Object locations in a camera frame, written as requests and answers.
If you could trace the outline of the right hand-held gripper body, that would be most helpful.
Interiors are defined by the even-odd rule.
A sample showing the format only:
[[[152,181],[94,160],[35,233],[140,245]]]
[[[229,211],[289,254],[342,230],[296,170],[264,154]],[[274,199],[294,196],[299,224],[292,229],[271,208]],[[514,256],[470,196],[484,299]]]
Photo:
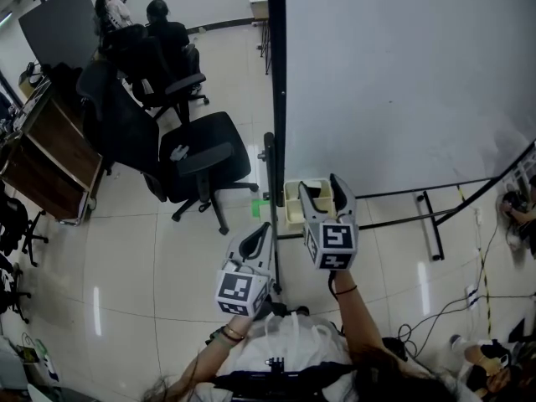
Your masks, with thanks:
[[[305,246],[317,270],[347,271],[358,251],[358,226],[354,212],[335,219],[308,219]]]

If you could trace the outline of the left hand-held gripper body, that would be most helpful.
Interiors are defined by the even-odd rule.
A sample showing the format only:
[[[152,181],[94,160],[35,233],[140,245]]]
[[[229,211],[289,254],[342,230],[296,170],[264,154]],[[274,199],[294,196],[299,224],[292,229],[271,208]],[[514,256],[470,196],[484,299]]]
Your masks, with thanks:
[[[255,317],[274,282],[271,260],[226,259],[217,274],[214,299],[223,313]]]

